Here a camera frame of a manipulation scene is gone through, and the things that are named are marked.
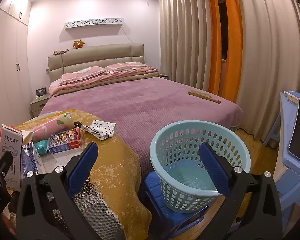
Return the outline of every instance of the wardrobe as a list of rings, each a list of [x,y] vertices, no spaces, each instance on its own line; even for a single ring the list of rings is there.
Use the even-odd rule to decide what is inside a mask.
[[[28,71],[29,0],[0,3],[0,127],[31,119],[33,100]]]

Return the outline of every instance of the curtain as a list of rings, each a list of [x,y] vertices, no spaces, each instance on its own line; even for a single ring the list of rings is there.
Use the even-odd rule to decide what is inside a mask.
[[[221,22],[218,0],[210,0],[211,10],[211,67],[208,92],[219,93],[221,78]]]
[[[161,72],[207,90],[211,64],[209,0],[160,0]]]
[[[239,0],[226,0],[228,54],[221,97],[236,102],[242,65],[242,19]]]
[[[239,0],[243,51],[237,104],[241,128],[264,140],[280,110],[279,92],[300,92],[300,5]]]

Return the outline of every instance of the pink pillow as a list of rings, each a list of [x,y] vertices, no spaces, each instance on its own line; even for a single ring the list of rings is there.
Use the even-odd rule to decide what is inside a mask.
[[[125,63],[116,63],[105,67],[105,70],[110,72],[120,72],[130,69],[138,69],[138,68],[148,68],[146,64],[142,64],[141,62],[132,61],[132,62],[125,62]]]
[[[88,67],[77,72],[63,74],[61,76],[61,82],[59,86],[80,82],[85,79],[96,77],[99,75],[104,75],[107,73],[108,72],[106,70],[98,66]]]

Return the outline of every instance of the beige headboard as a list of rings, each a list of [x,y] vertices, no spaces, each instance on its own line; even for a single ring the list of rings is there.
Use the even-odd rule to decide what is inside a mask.
[[[76,72],[87,67],[106,67],[115,63],[139,61],[144,63],[143,44],[110,44],[71,49],[61,55],[48,56],[49,77],[53,82],[65,73]]]

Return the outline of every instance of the white cloth with hearts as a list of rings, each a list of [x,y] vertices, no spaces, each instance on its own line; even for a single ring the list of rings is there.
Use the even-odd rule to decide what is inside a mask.
[[[115,123],[93,120],[90,126],[81,125],[81,129],[93,134],[99,140],[103,141],[109,137],[113,137]]]

